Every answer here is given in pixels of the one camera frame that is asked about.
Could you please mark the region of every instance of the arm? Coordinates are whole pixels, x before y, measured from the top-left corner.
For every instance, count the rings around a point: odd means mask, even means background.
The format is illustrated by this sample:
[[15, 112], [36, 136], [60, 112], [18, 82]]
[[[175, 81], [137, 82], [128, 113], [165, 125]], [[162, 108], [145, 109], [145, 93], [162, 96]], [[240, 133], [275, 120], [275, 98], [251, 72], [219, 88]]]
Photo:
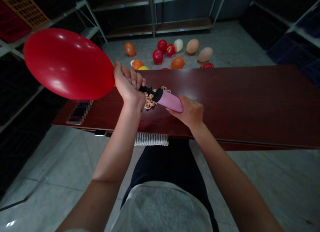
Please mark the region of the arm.
[[140, 73], [121, 67], [118, 62], [114, 77], [124, 101], [117, 125], [98, 162], [90, 184], [58, 227], [57, 232], [75, 228], [84, 228], [90, 232], [104, 231], [128, 169], [146, 100], [145, 95], [137, 90], [141, 85], [146, 85], [146, 80]]
[[184, 112], [167, 109], [187, 125], [240, 231], [283, 231], [248, 177], [221, 148], [202, 121], [203, 105], [179, 96]]

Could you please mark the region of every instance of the left hand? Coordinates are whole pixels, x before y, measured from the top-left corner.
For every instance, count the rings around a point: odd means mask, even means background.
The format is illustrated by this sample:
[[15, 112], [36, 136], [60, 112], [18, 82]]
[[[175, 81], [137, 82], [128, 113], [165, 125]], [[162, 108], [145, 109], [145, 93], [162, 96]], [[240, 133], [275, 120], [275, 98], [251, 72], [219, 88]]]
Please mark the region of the left hand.
[[146, 79], [133, 69], [122, 66], [118, 61], [116, 61], [113, 74], [116, 87], [123, 98], [124, 104], [138, 106], [142, 109], [146, 103], [146, 97], [139, 89], [147, 84]]

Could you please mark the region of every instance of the yellow balloon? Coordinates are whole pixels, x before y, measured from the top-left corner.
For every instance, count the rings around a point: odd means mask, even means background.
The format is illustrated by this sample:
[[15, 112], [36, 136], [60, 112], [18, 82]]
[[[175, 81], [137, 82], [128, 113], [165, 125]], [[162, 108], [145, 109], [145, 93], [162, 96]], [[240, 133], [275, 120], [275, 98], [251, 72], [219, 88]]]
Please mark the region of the yellow balloon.
[[148, 67], [146, 67], [146, 66], [141, 66], [138, 70], [139, 71], [143, 71], [143, 70], [148, 70], [149, 68]]

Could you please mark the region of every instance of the orange crate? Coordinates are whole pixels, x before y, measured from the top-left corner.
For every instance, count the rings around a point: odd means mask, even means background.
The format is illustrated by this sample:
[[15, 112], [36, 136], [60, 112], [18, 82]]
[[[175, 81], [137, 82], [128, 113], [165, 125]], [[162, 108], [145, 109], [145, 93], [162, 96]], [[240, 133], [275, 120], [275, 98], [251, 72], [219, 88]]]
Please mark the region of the orange crate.
[[2, 0], [32, 29], [50, 21], [33, 0]]

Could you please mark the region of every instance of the black pump nozzle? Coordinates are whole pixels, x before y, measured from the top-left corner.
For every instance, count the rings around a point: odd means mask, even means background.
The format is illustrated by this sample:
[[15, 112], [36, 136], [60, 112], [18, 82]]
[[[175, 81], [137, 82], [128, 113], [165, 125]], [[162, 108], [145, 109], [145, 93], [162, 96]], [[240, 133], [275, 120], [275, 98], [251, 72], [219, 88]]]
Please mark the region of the black pump nozzle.
[[140, 87], [140, 89], [139, 89], [139, 91], [141, 91], [141, 92], [146, 92], [146, 93], [148, 93], [148, 95], [150, 95], [150, 94], [152, 94], [152, 95], [155, 95], [156, 93], [152, 90], [152, 87], [150, 87], [150, 88], [148, 88], [148, 87], [146, 87], [146, 86], [141, 86]]

